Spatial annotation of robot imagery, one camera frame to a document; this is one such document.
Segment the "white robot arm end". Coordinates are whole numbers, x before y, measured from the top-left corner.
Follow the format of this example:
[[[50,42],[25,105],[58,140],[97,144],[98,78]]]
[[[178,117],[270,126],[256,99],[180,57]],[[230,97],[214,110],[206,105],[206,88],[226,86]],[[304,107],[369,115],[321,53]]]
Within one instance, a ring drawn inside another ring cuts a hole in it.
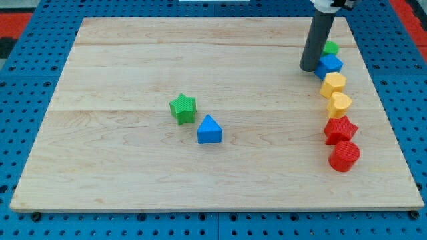
[[[316,10],[322,13],[333,14],[340,9],[351,11],[361,0],[310,0],[310,2],[313,3]]]

